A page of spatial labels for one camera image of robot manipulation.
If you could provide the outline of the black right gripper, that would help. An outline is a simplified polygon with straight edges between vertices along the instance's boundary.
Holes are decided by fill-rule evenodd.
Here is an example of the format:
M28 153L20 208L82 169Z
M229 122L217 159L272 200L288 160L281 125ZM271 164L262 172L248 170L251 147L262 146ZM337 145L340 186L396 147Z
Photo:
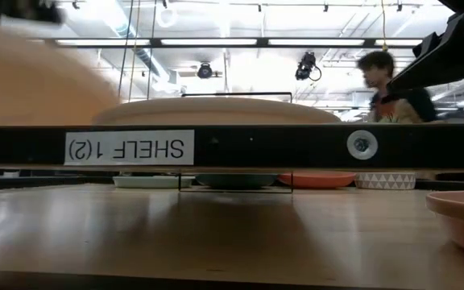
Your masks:
M434 51L440 47L439 77L442 83L464 79L464 0L440 0L454 13L442 35L433 32L413 49L415 60L387 84L393 91L424 87L433 71Z

